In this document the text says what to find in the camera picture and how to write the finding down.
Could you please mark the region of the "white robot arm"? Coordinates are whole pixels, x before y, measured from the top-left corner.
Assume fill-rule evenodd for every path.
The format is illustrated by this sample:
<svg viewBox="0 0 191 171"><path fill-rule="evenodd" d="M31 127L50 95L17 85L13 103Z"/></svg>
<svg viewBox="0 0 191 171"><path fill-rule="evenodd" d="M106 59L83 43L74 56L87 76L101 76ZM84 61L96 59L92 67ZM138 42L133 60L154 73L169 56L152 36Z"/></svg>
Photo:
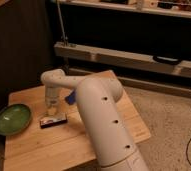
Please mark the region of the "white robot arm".
<svg viewBox="0 0 191 171"><path fill-rule="evenodd" d="M78 112L90 138L101 171L149 171L116 103L123 96L118 79L66 76L61 69L41 74L47 107L56 106L59 88L75 91Z"/></svg>

